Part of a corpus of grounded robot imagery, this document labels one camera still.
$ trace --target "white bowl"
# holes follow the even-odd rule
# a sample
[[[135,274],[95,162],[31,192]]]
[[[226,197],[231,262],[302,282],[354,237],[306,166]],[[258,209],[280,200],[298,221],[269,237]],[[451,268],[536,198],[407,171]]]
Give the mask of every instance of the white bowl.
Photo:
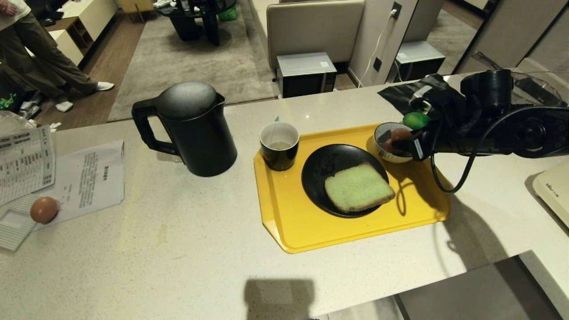
[[[409,131],[413,131],[410,127],[399,124],[397,122],[386,122],[384,124],[379,125],[376,128],[376,132],[373,134],[373,141],[375,141],[375,147],[377,153],[383,158],[385,161],[393,162],[393,163],[404,163],[407,161],[411,161],[413,156],[410,153],[407,153],[409,156],[394,155],[387,151],[385,151],[382,147],[387,139],[391,138],[391,132],[395,129],[402,128]]]

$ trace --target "kettle lid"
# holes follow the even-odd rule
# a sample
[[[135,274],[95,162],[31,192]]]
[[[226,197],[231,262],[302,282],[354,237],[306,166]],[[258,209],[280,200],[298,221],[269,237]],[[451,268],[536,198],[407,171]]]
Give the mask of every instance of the kettle lid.
[[[187,120],[207,113],[217,105],[217,92],[201,82],[173,85],[154,98],[161,115],[174,120]]]

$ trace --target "gray carpet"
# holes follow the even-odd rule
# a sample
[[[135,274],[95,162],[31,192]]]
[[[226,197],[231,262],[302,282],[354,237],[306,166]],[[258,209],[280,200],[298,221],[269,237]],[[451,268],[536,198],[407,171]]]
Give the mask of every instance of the gray carpet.
[[[450,75],[464,51],[474,38],[476,30],[441,10],[436,24],[427,38],[427,43],[446,56],[439,68],[440,75]]]
[[[133,103],[185,81],[213,86],[227,104],[276,97],[278,87],[271,81],[248,1],[238,0],[237,10],[237,20],[219,23],[219,47],[210,44],[205,34],[183,42],[166,17],[148,21],[108,121],[132,118]]]

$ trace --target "black cup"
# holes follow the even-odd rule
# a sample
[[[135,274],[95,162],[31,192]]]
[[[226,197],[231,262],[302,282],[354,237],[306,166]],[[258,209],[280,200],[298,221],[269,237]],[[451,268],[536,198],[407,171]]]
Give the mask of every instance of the black cup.
[[[259,135],[261,153],[267,165],[273,170],[287,170],[294,164],[298,151],[298,131],[286,122],[266,125]]]

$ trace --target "power cord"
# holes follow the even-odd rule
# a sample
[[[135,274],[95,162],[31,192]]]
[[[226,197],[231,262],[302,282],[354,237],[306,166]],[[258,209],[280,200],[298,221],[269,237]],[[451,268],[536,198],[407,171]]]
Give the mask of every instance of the power cord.
[[[413,62],[409,64],[407,72],[405,72],[405,81],[409,80],[409,77],[411,76],[411,71],[413,71]]]
[[[368,74],[369,66],[370,66],[371,63],[372,63],[373,57],[375,57],[375,55],[376,55],[377,47],[380,46],[381,36],[384,34],[385,30],[387,30],[387,26],[389,25],[389,22],[391,21],[391,19],[392,19],[396,14],[397,14],[397,9],[393,9],[393,10],[389,13],[389,19],[387,20],[387,23],[385,24],[384,29],[381,30],[380,36],[377,38],[376,49],[373,50],[373,53],[372,53],[371,57],[369,57],[369,60],[368,60],[368,67],[365,68],[364,75],[361,77],[361,79],[358,79],[358,84],[357,84],[358,89],[361,88],[361,82],[362,82],[362,80],[365,78],[365,75]]]
[[[397,60],[393,61],[393,64],[395,64],[395,70],[397,71],[397,77],[399,78],[399,82],[403,82],[403,79],[401,78],[401,70],[400,70],[400,65],[397,63]]]
[[[439,138],[439,133],[440,133],[441,128],[443,126],[441,124],[435,132],[435,138],[433,139],[432,146],[431,146],[431,170],[432,170],[432,175],[435,178],[436,185],[444,192],[451,193],[451,194],[457,192],[463,186],[464,182],[466,181],[468,173],[470,172],[470,169],[472,168],[472,164],[474,163],[474,158],[476,157],[476,154],[478,153],[478,149],[480,149],[482,142],[484,142],[484,140],[490,134],[490,132],[492,132],[492,130],[494,130],[495,127],[497,127],[500,123],[504,122],[509,117],[511,117],[515,114],[518,114],[520,112],[530,111],[530,110],[556,110],[556,111],[569,112],[569,108],[564,107],[564,106],[543,106],[543,105],[540,105],[540,106],[527,106],[525,108],[517,109],[517,110],[514,110],[508,114],[505,114],[504,116],[502,116],[501,118],[496,120],[496,122],[494,122],[490,127],[488,127],[488,129],[486,129],[484,134],[482,134],[482,137],[480,137],[480,140],[478,140],[478,142],[476,143],[476,146],[474,146],[474,149],[472,149],[472,152],[470,153],[470,156],[468,157],[468,162],[466,164],[466,167],[464,168],[462,177],[460,177],[460,180],[457,183],[456,187],[454,187],[450,190],[443,187],[443,184],[440,182],[439,175],[436,172],[436,166],[435,166],[435,144],[436,144],[437,139]]]

